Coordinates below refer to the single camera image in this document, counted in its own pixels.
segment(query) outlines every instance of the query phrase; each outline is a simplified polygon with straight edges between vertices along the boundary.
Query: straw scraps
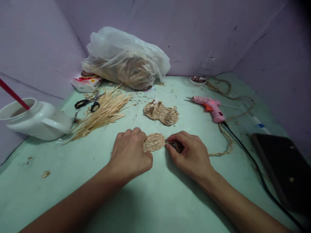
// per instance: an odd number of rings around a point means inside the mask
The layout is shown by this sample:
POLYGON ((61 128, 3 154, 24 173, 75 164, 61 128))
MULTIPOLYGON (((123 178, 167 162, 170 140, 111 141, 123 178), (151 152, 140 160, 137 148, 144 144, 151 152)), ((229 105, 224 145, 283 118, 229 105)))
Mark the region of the straw scraps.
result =
POLYGON ((93 113, 88 112, 86 117, 74 127, 74 136, 67 143, 86 137, 93 130, 108 125, 109 123, 115 123, 116 120, 125 116, 125 114, 120 114, 119 112, 128 108, 123 107, 129 102, 132 95, 122 93, 122 91, 118 89, 121 85, 122 84, 113 88, 111 91, 106 91, 104 95, 97 100, 100 107, 93 113))

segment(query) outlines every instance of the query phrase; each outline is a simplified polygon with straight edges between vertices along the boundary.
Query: pink glue gun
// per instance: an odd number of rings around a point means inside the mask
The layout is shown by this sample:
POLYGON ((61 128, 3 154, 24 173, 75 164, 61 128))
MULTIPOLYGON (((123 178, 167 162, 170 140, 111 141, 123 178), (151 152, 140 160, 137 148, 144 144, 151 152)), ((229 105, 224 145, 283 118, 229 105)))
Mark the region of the pink glue gun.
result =
POLYGON ((220 101, 214 100, 211 98, 206 97, 200 97, 200 96, 193 96, 193 97, 187 97, 188 99, 191 99, 193 102, 197 104, 201 104, 205 106, 206 111, 211 111, 214 117, 214 122, 220 123, 225 120, 225 117, 223 113, 219 109, 220 101))

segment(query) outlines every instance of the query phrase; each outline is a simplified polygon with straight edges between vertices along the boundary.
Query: person's left hand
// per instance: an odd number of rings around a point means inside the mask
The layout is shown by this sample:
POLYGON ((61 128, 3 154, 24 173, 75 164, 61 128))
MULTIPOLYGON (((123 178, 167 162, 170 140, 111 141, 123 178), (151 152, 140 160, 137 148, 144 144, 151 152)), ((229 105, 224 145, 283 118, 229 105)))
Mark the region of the person's left hand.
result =
POLYGON ((144 152, 143 144, 147 136, 140 128, 118 133, 111 159, 107 167, 123 181, 129 182, 152 167, 153 156, 144 152))

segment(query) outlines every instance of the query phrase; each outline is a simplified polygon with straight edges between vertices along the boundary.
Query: scissors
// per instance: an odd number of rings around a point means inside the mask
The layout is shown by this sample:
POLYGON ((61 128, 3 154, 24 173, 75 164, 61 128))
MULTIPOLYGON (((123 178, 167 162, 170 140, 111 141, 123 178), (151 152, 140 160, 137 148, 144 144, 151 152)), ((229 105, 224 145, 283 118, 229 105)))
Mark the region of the scissors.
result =
POLYGON ((75 108, 81 108, 87 105, 88 103, 90 103, 91 101, 94 101, 93 105, 91 106, 91 112, 95 112, 100 107, 99 103, 96 100, 104 95, 104 94, 101 94, 101 95, 98 95, 98 94, 99 92, 97 92, 95 97, 90 100, 88 99, 80 100, 79 102, 75 104, 75 108))

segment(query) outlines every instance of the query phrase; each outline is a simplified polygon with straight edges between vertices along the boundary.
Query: figure-eight woven piece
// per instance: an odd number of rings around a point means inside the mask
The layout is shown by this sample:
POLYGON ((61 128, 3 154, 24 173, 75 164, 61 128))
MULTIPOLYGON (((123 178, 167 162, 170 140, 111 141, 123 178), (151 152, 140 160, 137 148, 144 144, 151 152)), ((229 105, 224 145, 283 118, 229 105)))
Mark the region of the figure-eight woven piece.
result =
POLYGON ((144 152, 155 151, 165 145, 165 137, 162 134, 154 133, 147 136, 144 142, 144 152))
POLYGON ((151 120, 159 120, 163 125, 171 126, 178 121, 177 107, 165 107, 162 101, 153 99, 144 107, 144 113, 151 120))

